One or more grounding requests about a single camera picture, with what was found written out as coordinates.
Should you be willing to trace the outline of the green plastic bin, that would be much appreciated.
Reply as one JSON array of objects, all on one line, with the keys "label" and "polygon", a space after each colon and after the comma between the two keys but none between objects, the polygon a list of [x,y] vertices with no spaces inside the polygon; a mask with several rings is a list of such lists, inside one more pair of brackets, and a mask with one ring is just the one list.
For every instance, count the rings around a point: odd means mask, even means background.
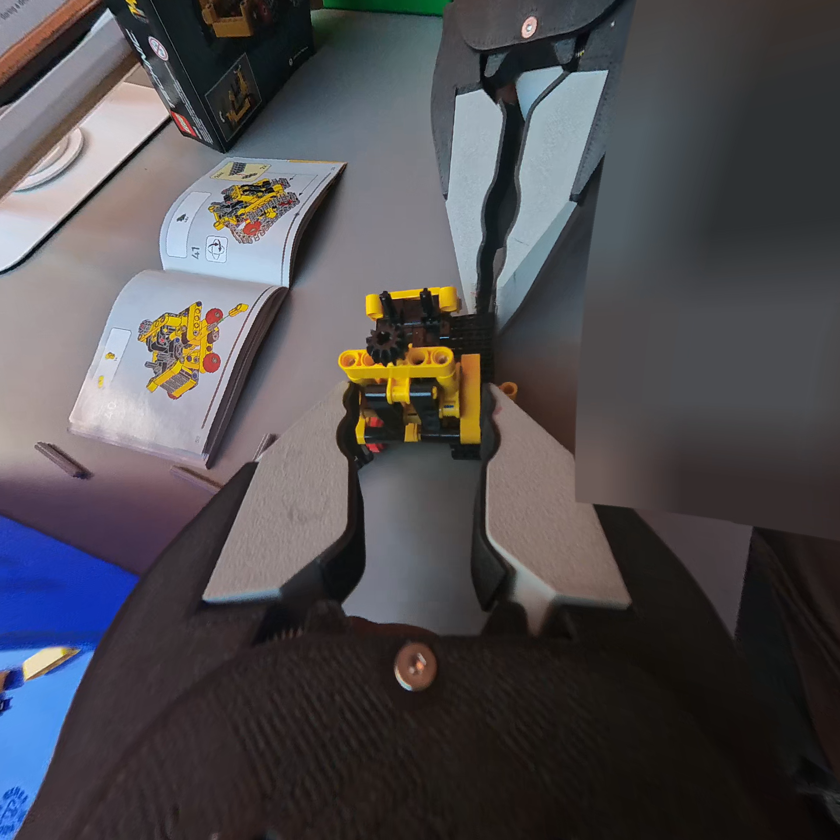
[{"label": "green plastic bin", "polygon": [[311,6],[372,14],[409,14],[440,17],[449,1],[311,1]]}]

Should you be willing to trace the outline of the printed instruction sheet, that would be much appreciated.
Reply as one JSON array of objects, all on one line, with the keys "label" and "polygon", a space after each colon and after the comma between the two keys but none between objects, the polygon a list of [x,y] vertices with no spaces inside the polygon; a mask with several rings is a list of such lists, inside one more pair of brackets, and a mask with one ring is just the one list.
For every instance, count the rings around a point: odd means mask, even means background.
[{"label": "printed instruction sheet", "polygon": [[76,2],[2,1],[1,54],[38,53],[73,22]]}]

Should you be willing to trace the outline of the open lego instruction booklet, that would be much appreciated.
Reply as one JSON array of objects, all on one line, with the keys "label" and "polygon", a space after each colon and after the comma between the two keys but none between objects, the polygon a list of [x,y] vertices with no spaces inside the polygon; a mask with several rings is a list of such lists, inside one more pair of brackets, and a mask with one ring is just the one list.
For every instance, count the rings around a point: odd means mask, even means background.
[{"label": "open lego instruction booklet", "polygon": [[210,467],[300,236],[345,166],[235,156],[195,181],[164,219],[162,269],[114,302],[69,430]]}]

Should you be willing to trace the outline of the white stand base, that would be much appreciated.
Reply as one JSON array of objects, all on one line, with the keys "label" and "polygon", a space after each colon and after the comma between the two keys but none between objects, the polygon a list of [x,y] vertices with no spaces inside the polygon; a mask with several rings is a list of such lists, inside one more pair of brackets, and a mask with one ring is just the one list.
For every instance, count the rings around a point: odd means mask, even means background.
[{"label": "white stand base", "polygon": [[167,120],[103,2],[2,82],[1,270],[15,268]]}]

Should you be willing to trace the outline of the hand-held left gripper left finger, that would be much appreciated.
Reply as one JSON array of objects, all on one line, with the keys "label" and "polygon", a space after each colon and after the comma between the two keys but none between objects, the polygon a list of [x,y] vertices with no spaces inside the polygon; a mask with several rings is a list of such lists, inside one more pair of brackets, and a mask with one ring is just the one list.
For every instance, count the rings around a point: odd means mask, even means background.
[{"label": "hand-held left gripper left finger", "polygon": [[268,447],[206,584],[206,603],[350,595],[364,572],[359,417],[359,388],[339,383]]}]

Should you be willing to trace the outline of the loose lego pieces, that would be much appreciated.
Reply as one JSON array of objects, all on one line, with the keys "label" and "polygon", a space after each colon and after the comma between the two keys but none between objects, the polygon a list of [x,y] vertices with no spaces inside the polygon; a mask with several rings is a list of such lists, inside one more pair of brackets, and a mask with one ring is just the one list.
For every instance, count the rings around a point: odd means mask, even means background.
[{"label": "loose lego pieces", "polygon": [[18,665],[1,668],[1,715],[11,708],[10,691],[46,676],[81,653],[79,647],[54,646],[38,649]]}]

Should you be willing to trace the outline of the blue plastic bin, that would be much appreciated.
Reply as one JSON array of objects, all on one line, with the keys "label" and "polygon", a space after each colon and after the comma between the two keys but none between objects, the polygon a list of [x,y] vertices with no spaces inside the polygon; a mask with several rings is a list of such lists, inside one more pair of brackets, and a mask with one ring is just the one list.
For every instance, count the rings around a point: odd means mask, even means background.
[{"label": "blue plastic bin", "polygon": [[36,650],[81,648],[62,667],[9,693],[1,717],[2,838],[14,838],[46,776],[92,654],[134,588],[135,574],[1,520],[1,666]]}]

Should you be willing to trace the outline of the yellow lego bulldozer model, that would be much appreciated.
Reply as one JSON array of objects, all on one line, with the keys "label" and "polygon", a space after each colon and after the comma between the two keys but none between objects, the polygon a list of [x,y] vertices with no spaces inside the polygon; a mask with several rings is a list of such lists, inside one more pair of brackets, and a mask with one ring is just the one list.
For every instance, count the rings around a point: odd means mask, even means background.
[{"label": "yellow lego bulldozer model", "polygon": [[372,329],[339,367],[358,397],[356,443],[370,454],[387,445],[443,444],[454,459],[477,459],[481,443],[480,357],[459,360],[449,345],[460,313],[455,287],[384,290],[365,298]]}]

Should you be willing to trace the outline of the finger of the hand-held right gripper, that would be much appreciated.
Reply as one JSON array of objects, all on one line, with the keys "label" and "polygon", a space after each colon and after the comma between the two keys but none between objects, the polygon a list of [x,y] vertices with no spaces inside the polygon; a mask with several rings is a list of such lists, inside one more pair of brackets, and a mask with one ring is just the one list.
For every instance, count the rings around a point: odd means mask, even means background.
[{"label": "finger of the hand-held right gripper", "polygon": [[485,91],[461,93],[455,98],[446,209],[465,309],[470,314],[477,312],[485,204],[499,168],[504,126],[502,106]]},{"label": "finger of the hand-held right gripper", "polygon": [[571,199],[607,70],[530,70],[516,81],[526,122],[516,169],[517,212],[496,284],[504,329],[529,293],[570,220]]}]

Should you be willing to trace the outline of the black lego track strip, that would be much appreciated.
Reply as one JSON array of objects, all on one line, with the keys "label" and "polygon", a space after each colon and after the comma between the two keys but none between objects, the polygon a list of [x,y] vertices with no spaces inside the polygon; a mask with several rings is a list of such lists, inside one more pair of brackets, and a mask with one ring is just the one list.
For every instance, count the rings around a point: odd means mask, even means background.
[{"label": "black lego track strip", "polygon": [[452,316],[449,323],[449,345],[456,359],[459,360],[465,354],[477,354],[481,381],[492,382],[495,373],[495,315],[486,312]]}]

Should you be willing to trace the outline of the dark lego set box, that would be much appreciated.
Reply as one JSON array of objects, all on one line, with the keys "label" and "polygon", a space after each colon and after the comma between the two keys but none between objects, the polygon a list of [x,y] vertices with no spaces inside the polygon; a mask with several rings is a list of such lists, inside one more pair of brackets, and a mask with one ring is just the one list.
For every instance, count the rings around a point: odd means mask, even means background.
[{"label": "dark lego set box", "polygon": [[308,2],[109,1],[185,137],[230,150],[314,52]]}]

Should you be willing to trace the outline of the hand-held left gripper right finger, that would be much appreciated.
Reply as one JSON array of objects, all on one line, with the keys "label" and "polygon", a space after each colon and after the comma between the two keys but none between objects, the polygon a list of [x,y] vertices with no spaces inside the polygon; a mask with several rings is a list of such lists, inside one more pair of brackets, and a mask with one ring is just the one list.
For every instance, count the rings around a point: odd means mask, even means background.
[{"label": "hand-held left gripper right finger", "polygon": [[481,472],[470,571],[480,607],[631,604],[593,505],[575,498],[572,453],[500,387],[481,393]]}]

